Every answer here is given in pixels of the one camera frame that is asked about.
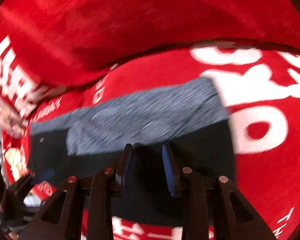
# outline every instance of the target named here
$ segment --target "black object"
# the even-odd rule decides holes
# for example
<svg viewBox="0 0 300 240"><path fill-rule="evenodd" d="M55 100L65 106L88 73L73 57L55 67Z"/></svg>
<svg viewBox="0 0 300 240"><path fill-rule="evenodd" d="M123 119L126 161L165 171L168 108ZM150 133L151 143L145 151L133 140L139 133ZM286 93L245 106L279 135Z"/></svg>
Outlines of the black object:
<svg viewBox="0 0 300 240"><path fill-rule="evenodd" d="M25 175L4 189L0 200L0 228L7 234L20 233L40 207L27 207L23 200L33 188L33 177Z"/></svg>
<svg viewBox="0 0 300 240"><path fill-rule="evenodd" d="M35 174L53 170L55 175L45 181L55 187L60 187L69 176L78 179L93 176L122 154L121 150L69 156L66 138L67 130L31 136L28 169ZM225 175L235 182L234 153L228 121L172 138L165 143L171 143L174 154L202 176L217 178ZM163 144L135 145L136 154L130 160L130 185L126 187L126 197L111 201L114 216L142 224L182 226L185 203L183 198L172 198L167 189L161 153Z"/></svg>
<svg viewBox="0 0 300 240"><path fill-rule="evenodd" d="M32 218L19 240L79 240L85 198L89 197L87 240L112 240L111 198L124 197L130 184L131 159L137 154L127 144L121 158L92 177L71 176ZM162 148L167 184L171 195L186 203L183 240L208 240L210 208L213 211L215 240L275 240L270 228L248 200L226 177L204 177L176 157L169 144ZM19 197L29 190L29 175L10 189ZM18 213L12 202L5 213Z"/></svg>

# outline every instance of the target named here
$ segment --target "metal screw head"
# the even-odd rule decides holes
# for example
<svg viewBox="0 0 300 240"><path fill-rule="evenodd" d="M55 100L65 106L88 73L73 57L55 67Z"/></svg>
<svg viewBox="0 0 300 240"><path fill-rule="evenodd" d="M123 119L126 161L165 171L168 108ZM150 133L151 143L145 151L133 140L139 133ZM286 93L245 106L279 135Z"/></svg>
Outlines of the metal screw head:
<svg viewBox="0 0 300 240"><path fill-rule="evenodd" d="M104 169L103 171L105 174L111 174L113 172L113 169L112 168L106 168Z"/></svg>
<svg viewBox="0 0 300 240"><path fill-rule="evenodd" d="M77 178L75 177L75 176L70 176L69 178L68 178L68 182L69 183L74 183L74 182L76 182L77 181Z"/></svg>
<svg viewBox="0 0 300 240"><path fill-rule="evenodd" d="M189 168L189 167L184 167L184 168L182 169L182 171L183 171L184 173L186 173L186 174L189 174L189 173L192 172L192 169Z"/></svg>
<svg viewBox="0 0 300 240"><path fill-rule="evenodd" d="M219 177L219 180L222 182L222 183L227 183L228 182L228 178L226 176L220 176Z"/></svg>

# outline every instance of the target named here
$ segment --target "red fabric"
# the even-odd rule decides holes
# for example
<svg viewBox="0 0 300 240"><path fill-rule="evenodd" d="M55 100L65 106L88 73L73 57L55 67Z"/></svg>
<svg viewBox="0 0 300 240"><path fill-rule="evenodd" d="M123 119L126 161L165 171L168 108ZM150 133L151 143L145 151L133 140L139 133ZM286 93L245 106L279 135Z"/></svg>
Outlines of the red fabric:
<svg viewBox="0 0 300 240"><path fill-rule="evenodd" d="M7 36L37 85L68 87L162 45L235 38L300 49L300 16L289 0L5 0L0 42Z"/></svg>
<svg viewBox="0 0 300 240"><path fill-rule="evenodd" d="M16 44L7 35L0 40L0 95L21 117L27 118L41 99L60 94L64 89L44 83L22 57L18 57Z"/></svg>
<svg viewBox="0 0 300 240"><path fill-rule="evenodd" d="M216 49L214 44L141 57L119 66L84 92L65 93L59 108L35 118L58 98L42 104L32 122L201 75L213 77L231 114L239 189L278 239L287 239L300 222L300 57L257 49ZM21 141L27 158L28 140L26 136ZM122 235L115 233L120 239L133 233L128 228L133 223L122 224L124 230L118 231ZM149 233L172 234L172 228L138 226L146 232L135 234L140 239L152 239Z"/></svg>

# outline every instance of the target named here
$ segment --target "gray fabric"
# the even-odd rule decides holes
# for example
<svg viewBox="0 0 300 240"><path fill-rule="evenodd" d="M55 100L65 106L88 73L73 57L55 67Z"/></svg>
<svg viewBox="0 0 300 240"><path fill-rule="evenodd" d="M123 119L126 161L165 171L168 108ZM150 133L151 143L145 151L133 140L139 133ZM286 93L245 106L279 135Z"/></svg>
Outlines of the gray fabric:
<svg viewBox="0 0 300 240"><path fill-rule="evenodd" d="M69 129L69 155L101 154L123 150L126 143L167 141L226 119L212 81L201 77L80 108L32 124L31 133Z"/></svg>

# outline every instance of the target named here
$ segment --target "red t-shirt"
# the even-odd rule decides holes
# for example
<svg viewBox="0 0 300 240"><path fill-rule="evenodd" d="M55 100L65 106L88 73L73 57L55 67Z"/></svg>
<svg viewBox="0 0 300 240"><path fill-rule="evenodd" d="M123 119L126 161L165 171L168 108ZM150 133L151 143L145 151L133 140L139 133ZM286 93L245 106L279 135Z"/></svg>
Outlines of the red t-shirt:
<svg viewBox="0 0 300 240"><path fill-rule="evenodd" d="M42 103L30 122L44 122L80 106L208 76L231 114L238 188L278 239L287 239L300 222L300 56L217 45L224 47L226 43L198 44L131 60L85 90L71 90ZM26 160L29 138L28 134L20 141ZM42 196L40 188L35 190ZM168 233L172 237L180 230L134 225L119 218L114 218L114 224L121 226L115 230L121 239L131 234L139 239Z"/></svg>

